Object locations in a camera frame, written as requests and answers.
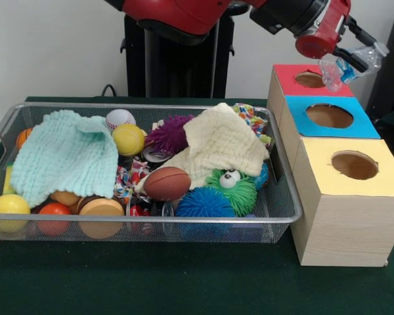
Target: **stacked boxes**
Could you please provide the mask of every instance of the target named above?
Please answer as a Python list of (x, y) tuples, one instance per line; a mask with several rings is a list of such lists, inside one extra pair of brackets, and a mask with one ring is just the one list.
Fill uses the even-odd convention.
[(384, 266), (394, 246), (394, 157), (348, 87), (317, 66), (276, 65), (274, 113), (304, 208), (292, 225), (302, 265)]

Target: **light blue towel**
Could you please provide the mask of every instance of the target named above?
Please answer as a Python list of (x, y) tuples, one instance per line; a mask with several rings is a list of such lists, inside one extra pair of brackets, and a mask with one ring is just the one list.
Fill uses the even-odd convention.
[(11, 184), (31, 207), (57, 190), (112, 198), (117, 164), (103, 117), (61, 110), (33, 129), (16, 157)]

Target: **wire basket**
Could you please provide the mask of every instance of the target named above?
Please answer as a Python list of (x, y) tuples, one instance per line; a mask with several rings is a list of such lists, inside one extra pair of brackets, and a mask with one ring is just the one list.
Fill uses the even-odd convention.
[[(43, 121), (53, 111), (73, 110), (81, 116), (103, 116), (116, 108), (129, 110), (137, 125), (151, 130), (152, 123), (169, 116), (197, 116), (209, 106), (167, 106), (142, 104), (70, 104), (26, 102), (14, 106), (0, 123), (0, 195), (6, 167), (17, 155), (19, 133)], [(115, 241), (115, 242), (225, 242), (275, 243), (302, 214), (301, 202), (273, 115), (266, 108), (255, 109), (269, 120), (267, 135), (271, 179), (260, 190), (253, 210), (254, 218), (180, 217), (98, 217), (53, 215), (3, 215), (0, 224), (19, 224), (17, 232), (1, 232), (0, 240), (30, 241)], [(58, 233), (64, 227), (64, 233)]]

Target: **red robot arm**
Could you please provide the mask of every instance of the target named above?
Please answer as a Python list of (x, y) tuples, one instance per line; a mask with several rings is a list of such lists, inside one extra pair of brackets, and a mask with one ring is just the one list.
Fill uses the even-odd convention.
[[(147, 30), (184, 45), (197, 45), (208, 35), (232, 0), (105, 0)], [(356, 29), (365, 45), (375, 39), (349, 15), (350, 0), (244, 0), (253, 7), (250, 17), (268, 32), (283, 28), (296, 37), (296, 49), (308, 58), (340, 56), (364, 72), (367, 64), (337, 44), (345, 27)]]

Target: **white wall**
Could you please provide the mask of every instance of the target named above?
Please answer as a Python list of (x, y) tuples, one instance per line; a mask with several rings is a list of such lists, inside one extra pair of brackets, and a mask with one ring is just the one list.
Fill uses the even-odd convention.
[[(352, 2), (359, 24), (387, 41), (394, 0)], [(312, 62), (287, 31), (273, 37), (248, 16), (236, 19), (235, 30), (227, 97), (265, 98), (273, 63)], [(28, 95), (95, 96), (107, 83), (126, 95), (123, 37), (123, 14), (103, 0), (0, 0), (0, 119)], [(359, 45), (353, 37), (344, 44)], [(372, 82), (352, 86), (364, 105)]]

